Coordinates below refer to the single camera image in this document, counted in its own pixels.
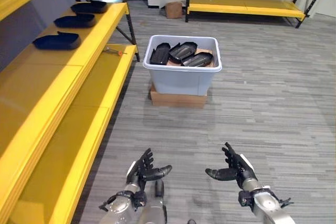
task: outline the robotic arm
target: robotic arm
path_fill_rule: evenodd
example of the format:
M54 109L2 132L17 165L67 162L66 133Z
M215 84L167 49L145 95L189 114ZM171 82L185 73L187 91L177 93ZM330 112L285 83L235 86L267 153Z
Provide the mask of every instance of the robotic arm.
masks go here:
M146 205L147 197L144 192L146 182L161 179L172 170L171 165L153 168L152 156L153 153L149 148L137 161L134 161L127 172L124 190L111 196L99 206L107 212L100 224L127 224L134 212Z
M269 187L262 186L247 158L243 154L236 154L228 143L225 143L225 146L226 148L223 147L222 150L227 157L225 161L229 164L229 168L219 170L208 168L205 172L216 180L236 180L242 189L238 196L240 205L249 206L264 224L295 224L293 219L283 211L283 207L292 204L290 198L281 200Z

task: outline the plastic bin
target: plastic bin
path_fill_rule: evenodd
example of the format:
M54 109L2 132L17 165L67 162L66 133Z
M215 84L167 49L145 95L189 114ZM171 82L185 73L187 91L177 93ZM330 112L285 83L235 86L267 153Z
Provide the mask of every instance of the plastic bin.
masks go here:
M177 43L195 42L198 48L211 50L214 56L214 67L180 67L151 65L150 58L159 44L166 42L171 47ZM149 69L155 89L161 94L206 95L215 73L222 69L218 42L212 37L190 37L154 35L150 38L143 66Z

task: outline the small cardboard box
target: small cardboard box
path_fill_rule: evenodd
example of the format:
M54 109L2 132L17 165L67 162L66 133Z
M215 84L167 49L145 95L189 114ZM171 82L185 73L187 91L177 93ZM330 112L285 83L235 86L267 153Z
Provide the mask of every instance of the small cardboard box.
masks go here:
M167 18L182 18L182 3L170 2L165 6Z
M202 109L205 105L207 95L188 94L159 94L154 85L151 88L151 99L153 106L187 107Z

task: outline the gray carpet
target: gray carpet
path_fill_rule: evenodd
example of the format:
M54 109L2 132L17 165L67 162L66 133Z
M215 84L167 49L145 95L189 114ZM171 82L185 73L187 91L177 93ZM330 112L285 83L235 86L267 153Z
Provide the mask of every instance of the gray carpet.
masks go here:
M211 36L223 70L204 109L165 108L151 105L150 75L133 63L72 223L99 223L98 206L123 189L128 167L148 147L157 166L173 166L164 179L168 223L260 223L239 205L236 182L204 173L226 167L221 146L228 141L264 185L292 198L285 210L296 224L334 224L335 18L315 15L300 29L282 18L232 15L184 23L141 1L129 4L142 59L152 35ZM127 30L126 22L120 27ZM125 42L117 33L111 41Z

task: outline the black tray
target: black tray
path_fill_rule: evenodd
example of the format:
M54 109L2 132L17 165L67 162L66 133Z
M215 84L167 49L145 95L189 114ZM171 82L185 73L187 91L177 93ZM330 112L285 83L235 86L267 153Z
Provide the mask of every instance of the black tray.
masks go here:
M71 7L75 13L105 13L107 11L107 3L103 1L90 0L88 3L78 3Z
M167 65L169 60L169 49L170 45L168 43L159 44L156 49L153 49L150 64Z
M81 41L78 34L61 33L58 35L47 35L37 38L33 41L33 44L38 49L49 50L72 50L79 47Z
M185 42L182 45L178 43L170 49L170 60L174 63L182 63L183 60L193 56L196 52L197 44L194 42Z
M77 13L76 16L65 16L54 20L57 27L63 28L85 28L96 24L94 14Z
M213 55L209 52L200 52L194 57L183 61L182 65L186 67L205 67L212 62L213 58Z

